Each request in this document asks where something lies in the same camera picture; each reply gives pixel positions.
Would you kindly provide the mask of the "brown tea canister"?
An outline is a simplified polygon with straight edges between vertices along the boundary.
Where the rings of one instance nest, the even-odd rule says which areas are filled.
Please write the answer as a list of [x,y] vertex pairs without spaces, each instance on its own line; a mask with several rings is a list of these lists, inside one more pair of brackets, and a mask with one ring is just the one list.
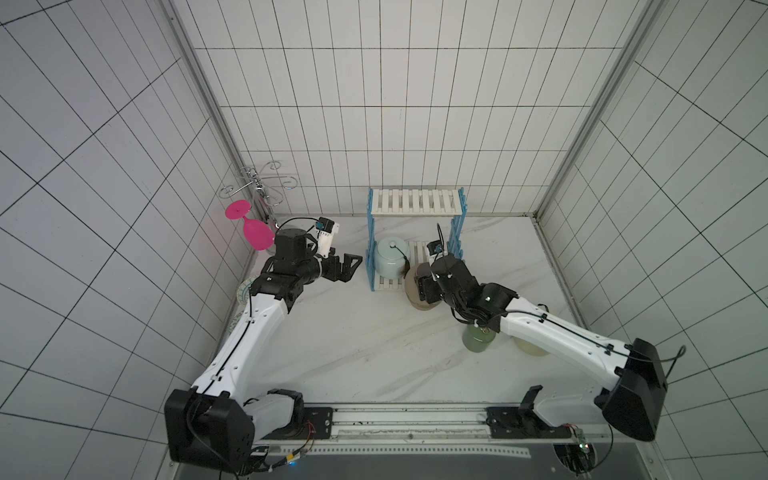
[[417,286],[417,273],[418,273],[418,267],[414,266],[412,267],[408,273],[405,276],[405,293],[408,298],[408,301],[411,303],[411,305],[420,311],[428,311],[435,307],[437,307],[441,302],[442,299],[439,298],[434,303],[428,303],[426,300],[421,300],[419,297],[419,290]]

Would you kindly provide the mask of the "green tea canister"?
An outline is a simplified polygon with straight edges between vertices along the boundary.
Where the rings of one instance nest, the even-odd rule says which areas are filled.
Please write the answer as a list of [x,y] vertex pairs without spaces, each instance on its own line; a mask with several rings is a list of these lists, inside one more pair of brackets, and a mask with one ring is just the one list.
[[470,352],[481,353],[490,346],[495,337],[496,333],[493,330],[472,324],[466,326],[462,334],[462,342]]

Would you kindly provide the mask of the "cream tea canister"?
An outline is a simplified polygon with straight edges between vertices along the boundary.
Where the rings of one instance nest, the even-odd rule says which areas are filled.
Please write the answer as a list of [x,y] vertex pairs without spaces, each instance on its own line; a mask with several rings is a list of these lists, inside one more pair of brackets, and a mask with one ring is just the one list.
[[527,355],[534,356],[534,357],[543,357],[549,354],[549,352],[546,351],[545,349],[538,347],[535,344],[525,341],[521,338],[514,337],[513,341],[515,345]]

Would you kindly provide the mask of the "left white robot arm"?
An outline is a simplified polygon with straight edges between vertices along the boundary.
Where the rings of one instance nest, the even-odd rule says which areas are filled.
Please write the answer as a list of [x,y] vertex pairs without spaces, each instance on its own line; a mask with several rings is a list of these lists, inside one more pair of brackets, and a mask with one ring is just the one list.
[[320,217],[315,230],[278,229],[275,253],[251,283],[237,325],[211,364],[186,390],[175,389],[164,405],[170,458],[179,463],[240,475],[253,466],[255,441],[276,432],[309,432],[301,393],[272,389],[249,399],[251,370],[305,286],[319,278],[348,282],[362,262],[338,256],[332,246],[339,226]]

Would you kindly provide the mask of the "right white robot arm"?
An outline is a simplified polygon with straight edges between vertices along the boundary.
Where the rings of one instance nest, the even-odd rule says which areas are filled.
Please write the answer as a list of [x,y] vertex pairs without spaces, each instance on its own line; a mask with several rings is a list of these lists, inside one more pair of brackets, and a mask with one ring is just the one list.
[[655,439],[668,392],[665,359],[654,345],[624,343],[582,329],[498,283],[481,283],[452,254],[413,273],[420,299],[443,302],[467,325],[528,342],[589,377],[580,393],[560,395],[532,387],[533,414],[552,427],[597,423],[634,440]]

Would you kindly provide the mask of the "light blue tea canister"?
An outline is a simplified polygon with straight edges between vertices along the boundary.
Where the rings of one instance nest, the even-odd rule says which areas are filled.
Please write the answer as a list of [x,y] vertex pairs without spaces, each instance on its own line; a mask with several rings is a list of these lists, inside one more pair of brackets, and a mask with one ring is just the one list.
[[377,243],[374,267],[381,277],[388,280],[398,280],[405,275],[409,265],[409,246],[405,240],[390,236]]

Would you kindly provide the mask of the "blue white wooden shelf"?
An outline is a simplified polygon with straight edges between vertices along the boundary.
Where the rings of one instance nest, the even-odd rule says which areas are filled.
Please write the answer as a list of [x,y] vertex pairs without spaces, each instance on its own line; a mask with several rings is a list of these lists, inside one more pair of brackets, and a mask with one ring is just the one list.
[[404,276],[398,280],[381,277],[374,267],[377,243],[390,236],[405,240],[409,246],[410,266],[429,260],[427,243],[435,220],[449,222],[444,232],[446,251],[463,257],[461,233],[468,212],[466,195],[460,189],[385,189],[371,188],[367,198],[368,244],[366,270],[373,292],[405,289]]

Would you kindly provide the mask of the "pink plastic wine glass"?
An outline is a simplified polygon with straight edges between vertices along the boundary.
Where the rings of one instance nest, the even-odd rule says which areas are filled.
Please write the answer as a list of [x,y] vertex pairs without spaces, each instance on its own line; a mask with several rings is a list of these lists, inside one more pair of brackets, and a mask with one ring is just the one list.
[[243,236],[254,250],[267,250],[275,243],[275,233],[263,221],[249,218],[250,210],[250,202],[238,200],[226,208],[225,215],[230,220],[243,221]]

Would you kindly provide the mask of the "yellow blue patterned bowl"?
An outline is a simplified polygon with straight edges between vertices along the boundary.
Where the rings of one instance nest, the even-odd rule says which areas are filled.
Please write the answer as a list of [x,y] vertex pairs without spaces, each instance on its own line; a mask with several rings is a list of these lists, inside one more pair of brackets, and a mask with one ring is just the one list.
[[241,307],[245,307],[248,304],[250,298],[250,287],[254,281],[255,277],[249,277],[241,282],[238,286],[236,291],[236,299]]

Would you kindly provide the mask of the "chrome glass holder stand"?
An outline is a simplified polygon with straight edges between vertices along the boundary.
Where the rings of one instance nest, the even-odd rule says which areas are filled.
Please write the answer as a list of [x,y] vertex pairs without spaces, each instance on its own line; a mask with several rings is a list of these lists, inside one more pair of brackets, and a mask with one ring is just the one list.
[[293,174],[280,172],[282,163],[270,160],[262,167],[242,166],[231,171],[232,178],[223,180],[217,196],[223,200],[243,194],[251,199],[259,217],[270,226],[277,224],[275,209],[285,203],[286,193],[299,187]]

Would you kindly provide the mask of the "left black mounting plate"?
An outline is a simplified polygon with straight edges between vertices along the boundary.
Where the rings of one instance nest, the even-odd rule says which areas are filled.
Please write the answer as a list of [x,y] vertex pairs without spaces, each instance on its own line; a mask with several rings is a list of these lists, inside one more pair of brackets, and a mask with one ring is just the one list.
[[305,407],[300,420],[292,420],[288,426],[268,434],[265,440],[330,439],[334,412],[331,407]]

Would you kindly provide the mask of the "black mounting plate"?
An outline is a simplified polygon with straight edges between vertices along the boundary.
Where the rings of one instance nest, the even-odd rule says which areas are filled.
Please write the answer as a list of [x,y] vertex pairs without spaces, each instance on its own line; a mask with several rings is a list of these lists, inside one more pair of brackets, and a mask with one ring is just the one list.
[[331,407],[305,407],[300,420],[292,420],[288,426],[268,434],[265,440],[330,439],[334,412]]
[[493,439],[570,439],[565,427],[552,427],[539,419],[532,410],[512,406],[487,407],[486,425]]

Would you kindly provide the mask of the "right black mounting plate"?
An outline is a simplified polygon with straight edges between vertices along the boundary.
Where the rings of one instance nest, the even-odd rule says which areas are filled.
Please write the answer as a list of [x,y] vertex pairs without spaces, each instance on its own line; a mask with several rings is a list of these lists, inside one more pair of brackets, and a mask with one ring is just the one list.
[[539,419],[532,410],[512,406],[487,407],[486,425],[493,439],[570,439],[565,427],[552,427]]

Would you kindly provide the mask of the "right base electronics board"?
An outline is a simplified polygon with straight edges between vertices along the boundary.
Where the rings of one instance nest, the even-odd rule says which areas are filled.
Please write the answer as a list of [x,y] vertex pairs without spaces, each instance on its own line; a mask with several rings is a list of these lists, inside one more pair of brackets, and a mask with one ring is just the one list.
[[571,434],[571,441],[554,444],[554,453],[560,464],[577,478],[587,478],[597,463],[593,445],[587,442],[580,428],[568,424],[565,427]]

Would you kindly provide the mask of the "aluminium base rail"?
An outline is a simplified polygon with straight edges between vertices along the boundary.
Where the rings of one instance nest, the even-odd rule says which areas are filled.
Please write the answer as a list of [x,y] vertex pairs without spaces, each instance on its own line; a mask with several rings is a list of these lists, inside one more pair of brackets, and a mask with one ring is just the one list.
[[[331,438],[254,442],[259,452],[285,455],[301,448],[309,455],[494,455],[529,458],[535,446],[569,443],[570,439],[493,439],[486,425],[494,403],[309,403],[335,410]],[[653,443],[643,443],[610,429],[605,423],[577,423],[596,459],[608,460],[624,448],[649,463],[659,460]]]

